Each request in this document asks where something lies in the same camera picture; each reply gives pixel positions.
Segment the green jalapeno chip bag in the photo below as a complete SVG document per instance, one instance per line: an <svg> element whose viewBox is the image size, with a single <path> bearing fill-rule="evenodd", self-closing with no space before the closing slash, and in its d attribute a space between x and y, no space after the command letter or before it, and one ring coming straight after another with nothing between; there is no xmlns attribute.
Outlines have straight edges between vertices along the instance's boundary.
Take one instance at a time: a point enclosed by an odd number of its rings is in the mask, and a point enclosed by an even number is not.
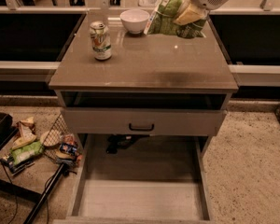
<svg viewBox="0 0 280 224"><path fill-rule="evenodd" d="M193 4L191 0L189 3L184 3L183 0L161 0L151 13L144 34L174 35L186 39L204 37L202 29L206 23L206 16L186 25L174 23L177 11L189 4Z"/></svg>

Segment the grey drawer cabinet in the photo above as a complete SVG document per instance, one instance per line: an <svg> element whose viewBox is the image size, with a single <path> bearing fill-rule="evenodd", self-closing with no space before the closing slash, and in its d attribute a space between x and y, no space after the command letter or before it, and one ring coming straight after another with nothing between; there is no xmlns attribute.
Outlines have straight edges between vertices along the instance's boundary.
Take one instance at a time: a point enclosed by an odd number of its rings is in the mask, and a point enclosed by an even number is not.
<svg viewBox="0 0 280 224"><path fill-rule="evenodd" d="M94 58L90 13L80 25L50 87L62 108L226 111L237 84L210 27L203 38L129 35L109 20L112 56Z"/></svg>

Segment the closed grey top drawer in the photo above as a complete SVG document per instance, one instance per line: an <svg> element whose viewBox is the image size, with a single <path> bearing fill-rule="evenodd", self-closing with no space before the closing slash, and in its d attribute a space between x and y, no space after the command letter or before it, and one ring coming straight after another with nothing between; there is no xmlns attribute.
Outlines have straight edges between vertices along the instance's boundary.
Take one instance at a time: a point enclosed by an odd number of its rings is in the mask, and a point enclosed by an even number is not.
<svg viewBox="0 0 280 224"><path fill-rule="evenodd" d="M152 134L178 136L215 136L227 112L223 110L160 110L73 108L61 110L72 133ZM135 126L154 124L151 132L129 130Z"/></svg>

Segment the open grey middle drawer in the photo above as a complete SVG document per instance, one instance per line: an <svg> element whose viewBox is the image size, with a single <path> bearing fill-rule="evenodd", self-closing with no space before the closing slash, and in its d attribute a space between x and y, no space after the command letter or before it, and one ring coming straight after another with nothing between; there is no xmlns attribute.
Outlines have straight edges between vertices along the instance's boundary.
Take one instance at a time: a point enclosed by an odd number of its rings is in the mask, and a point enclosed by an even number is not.
<svg viewBox="0 0 280 224"><path fill-rule="evenodd" d="M53 224L216 224L198 138L108 146L105 135L89 137L66 218Z"/></svg>

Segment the white orange snack bag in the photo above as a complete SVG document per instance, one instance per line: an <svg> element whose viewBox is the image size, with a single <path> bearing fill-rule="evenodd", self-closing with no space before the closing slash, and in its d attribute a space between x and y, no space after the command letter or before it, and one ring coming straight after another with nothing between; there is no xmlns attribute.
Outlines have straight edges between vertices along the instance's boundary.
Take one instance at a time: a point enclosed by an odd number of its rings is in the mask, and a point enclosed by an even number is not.
<svg viewBox="0 0 280 224"><path fill-rule="evenodd" d="M13 150L27 146L36 140L35 119L33 117L18 121L16 127L18 132L13 139Z"/></svg>

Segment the light green snack bag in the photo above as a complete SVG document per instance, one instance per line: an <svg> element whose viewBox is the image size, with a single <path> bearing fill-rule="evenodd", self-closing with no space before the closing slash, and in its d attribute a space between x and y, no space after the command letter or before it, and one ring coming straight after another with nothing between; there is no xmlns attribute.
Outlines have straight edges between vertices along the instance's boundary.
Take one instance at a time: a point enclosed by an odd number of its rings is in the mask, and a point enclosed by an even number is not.
<svg viewBox="0 0 280 224"><path fill-rule="evenodd" d="M24 147L11 150L10 154L13 158L13 163L15 165L18 165L24 161L31 159L32 157L41 155L43 151L43 145L39 141L36 141Z"/></svg>

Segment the white ceramic bowl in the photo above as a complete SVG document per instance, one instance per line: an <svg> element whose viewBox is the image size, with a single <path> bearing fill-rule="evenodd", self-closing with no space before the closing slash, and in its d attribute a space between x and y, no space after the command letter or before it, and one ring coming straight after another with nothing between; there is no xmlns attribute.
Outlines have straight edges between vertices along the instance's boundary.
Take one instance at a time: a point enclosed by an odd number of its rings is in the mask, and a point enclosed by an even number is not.
<svg viewBox="0 0 280 224"><path fill-rule="evenodd" d="M123 27L131 34L141 34L147 25L149 13L142 9L129 9L120 14Z"/></svg>

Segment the green and white soda can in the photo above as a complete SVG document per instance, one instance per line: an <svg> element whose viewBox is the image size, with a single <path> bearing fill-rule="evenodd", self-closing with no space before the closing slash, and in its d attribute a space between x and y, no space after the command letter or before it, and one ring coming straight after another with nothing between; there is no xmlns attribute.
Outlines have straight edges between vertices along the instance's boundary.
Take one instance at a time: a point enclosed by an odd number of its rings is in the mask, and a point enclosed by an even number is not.
<svg viewBox="0 0 280 224"><path fill-rule="evenodd" d="M90 25L91 46L94 57L105 61L112 56L108 26L102 21L94 21Z"/></svg>

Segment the black object under cabinet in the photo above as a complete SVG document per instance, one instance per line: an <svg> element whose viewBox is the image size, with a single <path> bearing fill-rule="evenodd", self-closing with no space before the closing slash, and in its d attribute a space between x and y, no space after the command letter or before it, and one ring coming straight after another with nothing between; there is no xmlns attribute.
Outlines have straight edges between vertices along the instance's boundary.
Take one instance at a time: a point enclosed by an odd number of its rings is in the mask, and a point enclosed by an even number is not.
<svg viewBox="0 0 280 224"><path fill-rule="evenodd" d="M117 154L119 149L127 149L142 138L147 138L147 136L146 135L137 135L137 134L110 135L107 138L109 145L106 148L105 152L107 154Z"/></svg>

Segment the blue snack packet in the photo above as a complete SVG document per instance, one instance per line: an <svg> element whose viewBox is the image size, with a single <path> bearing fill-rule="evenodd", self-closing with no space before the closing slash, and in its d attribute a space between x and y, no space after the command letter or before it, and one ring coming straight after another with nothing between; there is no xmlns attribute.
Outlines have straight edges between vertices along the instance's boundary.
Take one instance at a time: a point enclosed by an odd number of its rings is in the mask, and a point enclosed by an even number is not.
<svg viewBox="0 0 280 224"><path fill-rule="evenodd" d="M62 153L68 154L70 156L75 156L77 153L77 147L66 143L61 143L59 150Z"/></svg>

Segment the round tan snack lid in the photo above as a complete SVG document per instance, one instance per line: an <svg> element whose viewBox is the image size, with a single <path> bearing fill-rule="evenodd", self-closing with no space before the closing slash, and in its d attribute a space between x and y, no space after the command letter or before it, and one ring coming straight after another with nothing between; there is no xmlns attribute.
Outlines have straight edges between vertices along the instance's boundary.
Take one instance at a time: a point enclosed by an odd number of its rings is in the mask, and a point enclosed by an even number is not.
<svg viewBox="0 0 280 224"><path fill-rule="evenodd" d="M41 134L40 142L45 147L54 147L60 141L61 133L58 130L50 130Z"/></svg>

